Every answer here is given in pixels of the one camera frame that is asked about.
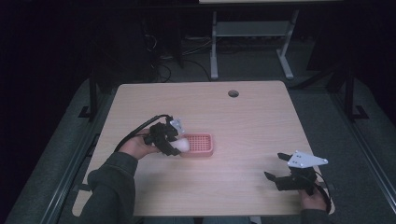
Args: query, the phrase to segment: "black sleeve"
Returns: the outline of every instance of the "black sleeve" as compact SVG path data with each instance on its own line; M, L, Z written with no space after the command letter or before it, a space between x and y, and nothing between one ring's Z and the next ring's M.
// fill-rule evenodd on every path
M98 170L90 172L88 184L92 196L78 223L132 223L136 167L136 158L115 152Z
M301 212L302 224L330 224L329 215L317 209L305 209Z

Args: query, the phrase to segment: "pink basket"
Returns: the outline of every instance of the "pink basket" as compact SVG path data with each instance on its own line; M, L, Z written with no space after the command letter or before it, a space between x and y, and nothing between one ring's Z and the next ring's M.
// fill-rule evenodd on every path
M181 137L187 138L190 150L180 153L181 157L210 157L213 155L213 141L209 133L186 133Z

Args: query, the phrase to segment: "hand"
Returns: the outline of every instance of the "hand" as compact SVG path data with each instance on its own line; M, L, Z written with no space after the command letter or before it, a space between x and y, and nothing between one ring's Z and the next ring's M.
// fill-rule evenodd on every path
M324 201L323 195L318 191L317 188L314 188L314 194L308 195L304 189L298 190L301 199L301 207L304 209L318 209L326 211L326 202Z
M127 153L138 160L142 159L146 155L154 152L160 152L160 150L155 146L148 146L143 140L142 134L149 133L148 129L140 131L135 137L129 139L122 147L119 152Z

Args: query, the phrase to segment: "light wood surface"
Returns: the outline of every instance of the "light wood surface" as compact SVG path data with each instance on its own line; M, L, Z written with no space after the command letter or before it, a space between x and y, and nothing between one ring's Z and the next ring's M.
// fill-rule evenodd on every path
M239 91L239 96L230 97L231 90ZM211 133L214 154L197 159L158 153L140 160L135 174L136 216L265 216L300 212L297 191L278 191L263 173L290 174L277 152L312 153L282 82L122 85L87 174L106 161L126 134L160 114L181 118L186 133ZM90 195L79 192L73 207L76 216Z
M302 3L302 2L340 2L343 0L199 0L202 4L207 3Z

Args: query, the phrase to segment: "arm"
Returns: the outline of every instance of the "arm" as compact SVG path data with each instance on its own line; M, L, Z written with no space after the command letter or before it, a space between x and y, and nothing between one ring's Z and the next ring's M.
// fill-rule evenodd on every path
M317 189L313 195L308 195L305 190L299 190L301 198L301 223L302 224L330 224L329 215L326 213L326 203Z
M90 172L92 196L82 209L79 223L131 223L134 214L134 172L138 160L158 148L142 137L126 142L98 170Z

